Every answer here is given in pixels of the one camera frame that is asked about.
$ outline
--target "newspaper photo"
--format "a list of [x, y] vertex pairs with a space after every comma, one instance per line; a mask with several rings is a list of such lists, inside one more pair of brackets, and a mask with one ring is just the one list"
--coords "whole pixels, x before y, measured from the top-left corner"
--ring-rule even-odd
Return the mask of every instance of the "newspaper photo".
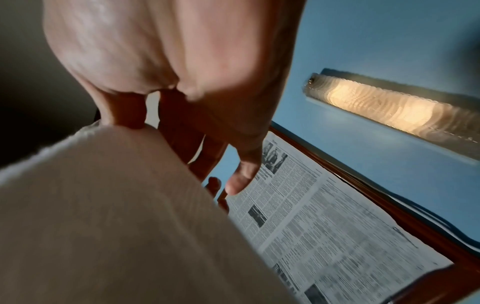
[[380, 207], [269, 132], [229, 217], [300, 303], [382, 303], [450, 264]]

